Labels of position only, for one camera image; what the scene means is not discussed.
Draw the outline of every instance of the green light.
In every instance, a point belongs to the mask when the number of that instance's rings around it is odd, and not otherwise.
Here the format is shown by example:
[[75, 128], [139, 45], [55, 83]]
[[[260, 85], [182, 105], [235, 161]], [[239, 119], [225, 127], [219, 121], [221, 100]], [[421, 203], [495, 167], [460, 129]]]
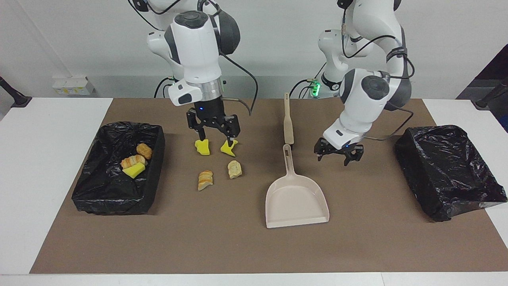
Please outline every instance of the green light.
[[321, 88], [321, 84], [317, 80], [314, 80], [312, 82], [312, 96], [313, 97], [318, 97], [320, 88]]

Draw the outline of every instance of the dustpan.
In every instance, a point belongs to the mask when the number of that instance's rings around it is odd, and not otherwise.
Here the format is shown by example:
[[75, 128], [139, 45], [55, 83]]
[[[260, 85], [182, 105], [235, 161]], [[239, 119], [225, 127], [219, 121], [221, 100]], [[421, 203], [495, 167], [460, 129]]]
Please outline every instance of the dustpan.
[[325, 195], [310, 178], [297, 175], [291, 146], [283, 146], [287, 174], [270, 185], [266, 194], [266, 227], [327, 222], [330, 219]]

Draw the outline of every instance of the yellow sponge piece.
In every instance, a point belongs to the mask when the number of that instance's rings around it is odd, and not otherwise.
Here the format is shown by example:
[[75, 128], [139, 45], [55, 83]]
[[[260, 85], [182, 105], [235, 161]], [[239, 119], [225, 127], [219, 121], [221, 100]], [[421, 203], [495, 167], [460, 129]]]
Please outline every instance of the yellow sponge piece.
[[208, 139], [205, 139], [203, 141], [197, 140], [196, 143], [194, 143], [194, 146], [198, 150], [198, 153], [203, 156], [209, 156], [210, 155], [210, 148], [208, 148]]
[[231, 147], [229, 147], [228, 140], [226, 140], [226, 142], [224, 142], [224, 145], [220, 148], [220, 151], [223, 153], [226, 153], [232, 157], [236, 157], [235, 153], [233, 153], [233, 147], [236, 144], [238, 144], [238, 141], [233, 140], [233, 144], [231, 145]]
[[145, 164], [136, 163], [134, 166], [129, 167], [127, 169], [123, 169], [122, 171], [127, 174], [127, 176], [135, 179], [142, 171], [145, 170]]

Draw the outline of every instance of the dustpan handle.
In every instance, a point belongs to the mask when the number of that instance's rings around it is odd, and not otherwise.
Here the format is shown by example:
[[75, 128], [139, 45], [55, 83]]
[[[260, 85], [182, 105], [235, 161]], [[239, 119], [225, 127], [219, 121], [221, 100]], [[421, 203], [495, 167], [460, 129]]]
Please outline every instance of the dustpan handle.
[[293, 154], [291, 154], [291, 146], [285, 144], [282, 147], [282, 150], [284, 151], [284, 162], [286, 164], [286, 173], [288, 173], [288, 175], [296, 175], [295, 166], [293, 165]]

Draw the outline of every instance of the white wall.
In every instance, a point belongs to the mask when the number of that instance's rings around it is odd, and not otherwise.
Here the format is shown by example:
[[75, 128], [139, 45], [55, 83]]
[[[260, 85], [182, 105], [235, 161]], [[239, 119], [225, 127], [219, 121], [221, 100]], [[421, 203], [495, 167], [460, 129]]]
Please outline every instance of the white wall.
[[[13, 11], [15, 1], [24, 11]], [[317, 37], [338, 28], [342, 15], [336, 0], [218, 2], [242, 32], [232, 58], [260, 77], [262, 97], [281, 97], [296, 80], [317, 72], [324, 62]], [[507, 14], [506, 0], [402, 1], [396, 15], [417, 68], [413, 97], [457, 97], [508, 43]], [[42, 37], [34, 36], [34, 27]], [[146, 47], [150, 31], [126, 0], [0, 0], [0, 73], [26, 95], [56, 96], [52, 77], [66, 73], [53, 63], [56, 57], [71, 74], [87, 75], [99, 96], [150, 97], [170, 74]], [[228, 96], [252, 94], [240, 70], [226, 61], [221, 66]], [[384, 69], [384, 55], [376, 49], [350, 67]]]

